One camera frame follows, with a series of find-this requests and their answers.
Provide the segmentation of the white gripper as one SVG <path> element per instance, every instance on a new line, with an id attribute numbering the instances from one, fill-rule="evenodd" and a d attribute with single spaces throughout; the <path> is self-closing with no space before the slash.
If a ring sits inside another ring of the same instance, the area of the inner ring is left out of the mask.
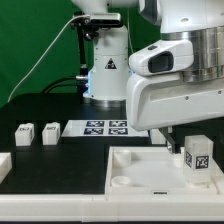
<path id="1" fill-rule="evenodd" d="M 175 154 L 169 126 L 224 116 L 224 78 L 187 84 L 178 73 L 134 74 L 127 83 L 126 112 L 135 130 L 160 128 L 168 151 Z"/>

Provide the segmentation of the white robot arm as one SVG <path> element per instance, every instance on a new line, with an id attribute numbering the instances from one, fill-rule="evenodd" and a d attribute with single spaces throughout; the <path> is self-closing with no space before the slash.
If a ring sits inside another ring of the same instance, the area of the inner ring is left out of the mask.
<path id="1" fill-rule="evenodd" d="M 94 65 L 85 96 L 126 102 L 138 131 L 224 116 L 224 0 L 71 0 L 86 15 Z M 159 41 L 128 55 L 115 7 L 139 8 L 160 27 Z"/>

